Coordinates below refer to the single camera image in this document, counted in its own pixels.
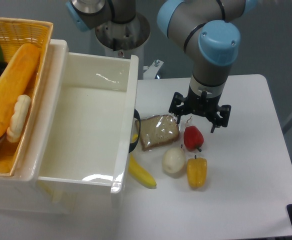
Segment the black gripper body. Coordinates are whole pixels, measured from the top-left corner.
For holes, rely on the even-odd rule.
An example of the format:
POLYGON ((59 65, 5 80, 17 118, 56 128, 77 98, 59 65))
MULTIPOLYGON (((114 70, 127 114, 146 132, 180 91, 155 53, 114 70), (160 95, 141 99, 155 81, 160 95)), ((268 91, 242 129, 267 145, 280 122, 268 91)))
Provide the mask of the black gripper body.
POLYGON ((218 116, 219 100, 221 94, 216 97, 209 97, 208 93, 204 97, 197 95, 191 87, 188 88, 186 101, 184 103, 185 115, 193 114, 201 117, 215 117, 218 116))

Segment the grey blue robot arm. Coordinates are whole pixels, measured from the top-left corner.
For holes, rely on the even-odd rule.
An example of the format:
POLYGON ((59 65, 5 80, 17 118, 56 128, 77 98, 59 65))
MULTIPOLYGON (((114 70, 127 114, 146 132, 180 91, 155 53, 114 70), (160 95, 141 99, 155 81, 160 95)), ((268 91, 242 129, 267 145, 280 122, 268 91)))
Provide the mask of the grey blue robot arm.
MULTIPOLYGON (((204 117, 213 129, 228 126, 231 106, 219 100, 241 43, 232 21, 256 5, 255 0, 167 0, 161 6, 158 28, 193 61, 187 96, 173 95, 171 114, 204 117)), ((143 59, 151 30, 134 0, 69 0, 66 7, 79 30, 95 31, 107 56, 143 59)))

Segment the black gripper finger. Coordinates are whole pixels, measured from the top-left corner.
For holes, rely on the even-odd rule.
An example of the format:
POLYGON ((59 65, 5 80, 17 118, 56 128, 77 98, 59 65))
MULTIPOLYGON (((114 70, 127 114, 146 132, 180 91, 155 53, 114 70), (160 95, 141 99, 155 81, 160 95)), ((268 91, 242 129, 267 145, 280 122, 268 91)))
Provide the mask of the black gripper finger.
POLYGON ((217 106, 216 109, 206 114, 206 118, 212 123, 211 133, 214 133, 216 128, 226 128, 229 124, 231 114, 231 105, 217 106))
POLYGON ((193 111, 189 106, 187 97, 184 97, 181 93, 175 92, 171 100, 168 112, 176 117, 177 124, 180 123, 181 117, 191 114, 193 111))

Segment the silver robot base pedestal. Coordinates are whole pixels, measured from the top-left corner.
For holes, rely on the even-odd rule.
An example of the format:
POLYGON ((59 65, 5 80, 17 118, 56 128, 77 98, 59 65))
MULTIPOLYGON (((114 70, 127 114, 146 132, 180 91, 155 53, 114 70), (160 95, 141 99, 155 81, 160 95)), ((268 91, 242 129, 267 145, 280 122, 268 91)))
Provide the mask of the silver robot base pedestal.
POLYGON ((144 78, 144 51, 151 34, 148 20, 136 13, 128 23, 108 21, 95 28, 97 41, 104 49, 105 56, 130 59, 138 57, 138 79, 144 78))

